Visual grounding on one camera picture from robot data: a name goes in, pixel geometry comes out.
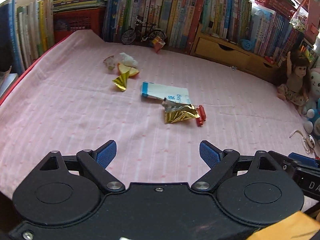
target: doll's arm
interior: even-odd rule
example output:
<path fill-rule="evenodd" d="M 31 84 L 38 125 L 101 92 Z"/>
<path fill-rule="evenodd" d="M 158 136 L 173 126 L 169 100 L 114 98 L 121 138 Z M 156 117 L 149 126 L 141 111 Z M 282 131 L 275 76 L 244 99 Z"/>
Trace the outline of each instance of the doll's arm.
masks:
<path fill-rule="evenodd" d="M 289 77 L 291 75 L 291 71 L 292 71 L 292 63 L 291 63 L 291 52 L 288 52 L 287 55 L 287 77 Z"/>

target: gold wrapper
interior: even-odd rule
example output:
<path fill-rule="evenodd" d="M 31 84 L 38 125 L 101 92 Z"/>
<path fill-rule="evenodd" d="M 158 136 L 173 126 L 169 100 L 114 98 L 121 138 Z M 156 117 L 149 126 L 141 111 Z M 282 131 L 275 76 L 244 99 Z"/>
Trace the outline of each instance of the gold wrapper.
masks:
<path fill-rule="evenodd" d="M 127 82 L 130 75 L 130 71 L 121 74 L 116 79 L 113 80 L 114 84 L 122 91 L 126 91 L 127 89 Z"/>
<path fill-rule="evenodd" d="M 162 106 L 164 107 L 165 123 L 179 122 L 200 117 L 198 111 L 192 104 L 179 104 L 165 98 L 162 102 Z"/>

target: pink bedsheet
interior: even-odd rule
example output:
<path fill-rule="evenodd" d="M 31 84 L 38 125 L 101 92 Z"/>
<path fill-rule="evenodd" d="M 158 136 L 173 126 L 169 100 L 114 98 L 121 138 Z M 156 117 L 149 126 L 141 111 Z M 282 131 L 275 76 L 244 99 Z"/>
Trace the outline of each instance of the pink bedsheet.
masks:
<path fill-rule="evenodd" d="M 138 78 L 118 91 L 103 59 L 125 52 L 138 61 Z M 142 99 L 143 81 L 185 87 L 193 104 L 202 104 L 207 121 L 164 124 L 159 101 Z M 231 68 L 166 50 L 105 43 L 81 30 L 35 65 L 0 106 L 0 190 L 8 197 L 51 150 L 63 155 L 96 149 L 109 139 L 117 155 L 108 167 L 130 182 L 181 182 L 190 185 L 208 171 L 199 143 L 243 155 L 274 150 L 305 154 L 303 131 L 294 107 L 276 97 L 270 83 Z M 316 201 L 307 199 L 305 208 Z"/>

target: doll's hair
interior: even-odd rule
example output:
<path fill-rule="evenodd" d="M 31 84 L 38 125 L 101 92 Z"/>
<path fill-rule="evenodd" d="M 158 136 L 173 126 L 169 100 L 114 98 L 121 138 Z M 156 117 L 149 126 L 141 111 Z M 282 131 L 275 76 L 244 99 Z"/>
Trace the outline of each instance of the doll's hair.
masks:
<path fill-rule="evenodd" d="M 303 92 L 309 93 L 311 90 L 311 80 L 309 72 L 310 62 L 308 58 L 305 55 L 303 55 L 300 51 L 292 51 L 290 59 L 292 63 L 292 73 L 294 73 L 294 70 L 297 67 L 306 67 L 306 75 L 302 79 L 303 84 L 299 94 L 303 95 Z"/>

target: bicycle wheel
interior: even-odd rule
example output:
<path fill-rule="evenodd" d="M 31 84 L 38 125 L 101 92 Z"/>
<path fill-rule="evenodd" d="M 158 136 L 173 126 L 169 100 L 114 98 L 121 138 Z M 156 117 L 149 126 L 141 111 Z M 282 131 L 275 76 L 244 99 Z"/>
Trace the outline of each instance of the bicycle wheel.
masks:
<path fill-rule="evenodd" d="M 121 42 L 124 45 L 129 45 L 134 42 L 137 34 L 133 29 L 126 30 L 121 36 Z"/>
<path fill-rule="evenodd" d="M 159 36 L 159 37 L 161 38 L 161 40 L 164 41 L 164 39 L 165 39 L 165 34 L 164 34 L 164 32 L 161 31 L 161 30 L 155 30 L 155 31 L 151 32 L 151 33 L 149 34 L 148 39 L 149 39 L 149 41 L 153 41 L 157 36 Z"/>

